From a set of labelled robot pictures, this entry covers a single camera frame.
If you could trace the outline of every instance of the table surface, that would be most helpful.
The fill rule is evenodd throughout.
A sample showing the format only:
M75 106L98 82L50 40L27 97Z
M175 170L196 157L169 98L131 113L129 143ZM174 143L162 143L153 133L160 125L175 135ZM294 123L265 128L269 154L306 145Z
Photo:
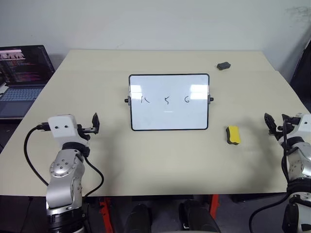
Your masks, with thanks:
M217 63L230 69L219 71ZM204 131L134 132L128 95L133 73L208 73L214 102ZM281 124L281 114L307 113L297 95L259 51L72 50L43 89L0 155L0 195L45 196L46 186L26 163L23 143L37 123L73 114L100 132L91 135L89 156L105 176L94 196L237 194L285 192L282 148L268 135L264 113ZM240 128L242 143L226 142L228 125ZM51 132L33 133L28 153L49 181L59 151ZM83 193L99 175L87 164Z

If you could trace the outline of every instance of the black eraser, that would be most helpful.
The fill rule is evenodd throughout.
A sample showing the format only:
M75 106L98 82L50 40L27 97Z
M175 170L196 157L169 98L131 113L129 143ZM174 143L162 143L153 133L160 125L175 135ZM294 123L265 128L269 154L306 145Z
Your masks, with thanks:
M231 64L229 62L223 62L223 63L219 63L217 64L217 68L219 70L223 70L223 69L229 69L231 66Z

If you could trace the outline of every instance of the laptop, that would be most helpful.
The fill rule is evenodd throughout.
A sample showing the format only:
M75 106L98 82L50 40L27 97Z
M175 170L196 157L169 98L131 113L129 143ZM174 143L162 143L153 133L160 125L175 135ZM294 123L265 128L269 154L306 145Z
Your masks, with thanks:
M54 72L43 45L0 47L0 119L22 119Z

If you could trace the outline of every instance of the laptop screen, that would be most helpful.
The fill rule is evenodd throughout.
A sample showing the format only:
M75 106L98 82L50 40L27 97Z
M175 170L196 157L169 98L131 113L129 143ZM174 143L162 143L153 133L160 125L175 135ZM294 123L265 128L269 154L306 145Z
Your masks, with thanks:
M55 72L43 45L0 47L0 72L8 85L46 84Z

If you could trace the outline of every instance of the white wall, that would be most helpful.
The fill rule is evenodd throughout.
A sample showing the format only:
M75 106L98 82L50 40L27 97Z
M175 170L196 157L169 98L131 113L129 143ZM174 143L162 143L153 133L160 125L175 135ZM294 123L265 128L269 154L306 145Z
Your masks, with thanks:
M0 46L262 50L288 80L311 37L311 0L0 0Z

